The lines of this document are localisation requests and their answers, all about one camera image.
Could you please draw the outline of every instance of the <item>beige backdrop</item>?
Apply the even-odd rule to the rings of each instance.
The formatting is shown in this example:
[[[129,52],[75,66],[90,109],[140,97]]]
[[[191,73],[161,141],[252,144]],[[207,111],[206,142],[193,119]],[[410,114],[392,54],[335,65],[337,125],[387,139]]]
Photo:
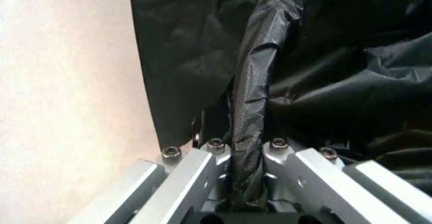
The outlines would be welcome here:
[[[64,223],[153,159],[129,0],[1,0],[0,222]]]

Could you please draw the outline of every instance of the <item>metal clamp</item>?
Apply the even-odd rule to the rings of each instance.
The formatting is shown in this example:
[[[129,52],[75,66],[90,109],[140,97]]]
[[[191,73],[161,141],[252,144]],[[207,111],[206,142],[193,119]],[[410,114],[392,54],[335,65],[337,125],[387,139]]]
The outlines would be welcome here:
[[[231,148],[223,144],[220,139],[215,138],[204,144],[201,150],[211,152],[214,155],[218,171],[216,184],[211,190],[201,211],[215,211],[217,206],[226,199],[228,192],[230,177],[228,170],[231,164]]]
[[[295,197],[281,183],[272,168],[273,162],[284,165],[288,155],[293,153],[294,150],[281,138],[275,138],[263,145],[264,170],[266,172],[264,174],[264,181],[267,185],[269,203],[277,212],[296,212],[293,206]]]

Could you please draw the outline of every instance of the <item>silver metal frame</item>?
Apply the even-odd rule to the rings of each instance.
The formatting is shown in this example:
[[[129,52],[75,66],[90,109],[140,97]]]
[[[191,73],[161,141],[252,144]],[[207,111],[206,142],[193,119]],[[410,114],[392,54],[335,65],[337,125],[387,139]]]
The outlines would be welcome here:
[[[410,223],[432,222],[432,199],[374,161],[343,171]]]
[[[288,144],[279,148],[272,148],[271,143],[263,145],[264,181],[267,186],[268,202],[277,212],[297,212],[293,205],[296,202],[295,197],[275,175],[272,167],[274,163],[284,165],[288,155],[293,153],[294,150]]]
[[[218,179],[211,190],[207,201],[201,208],[201,211],[214,212],[217,207],[226,199],[229,184],[229,167],[231,164],[231,148],[224,144],[223,150],[214,151],[208,148],[208,143],[201,146],[202,151],[211,152],[216,159],[216,168],[218,169]]]
[[[265,154],[265,163],[310,213],[330,209],[345,223],[407,223],[314,149]]]
[[[217,177],[214,156],[192,149],[130,223],[180,223],[188,211],[201,209]]]
[[[162,166],[138,160],[68,223],[126,223],[164,179]]]

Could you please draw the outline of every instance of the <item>black bag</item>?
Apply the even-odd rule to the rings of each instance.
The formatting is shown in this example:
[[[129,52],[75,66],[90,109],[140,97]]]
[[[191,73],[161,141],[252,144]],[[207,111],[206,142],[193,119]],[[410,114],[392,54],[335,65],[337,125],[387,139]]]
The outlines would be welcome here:
[[[261,145],[274,137],[374,159],[432,194],[432,0],[132,8],[161,147],[184,144],[206,110],[205,136],[233,148],[234,209],[264,206]]]

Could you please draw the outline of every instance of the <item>screw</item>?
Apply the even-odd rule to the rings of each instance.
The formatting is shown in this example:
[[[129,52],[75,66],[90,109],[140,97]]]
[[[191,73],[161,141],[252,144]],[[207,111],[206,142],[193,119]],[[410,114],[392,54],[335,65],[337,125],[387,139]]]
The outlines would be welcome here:
[[[175,164],[182,158],[182,150],[179,147],[165,147],[162,149],[162,161],[166,164]]]
[[[337,158],[337,152],[329,147],[320,148],[320,153],[321,155],[323,155],[324,158],[330,161],[336,160]]]
[[[225,151],[225,144],[219,138],[213,138],[207,143],[207,151],[215,155],[222,154]]]
[[[199,134],[198,134],[198,133],[196,133],[196,134],[194,135],[194,141],[196,141],[196,142],[199,141]]]
[[[282,138],[274,138],[270,143],[270,148],[276,151],[288,149],[288,143]]]

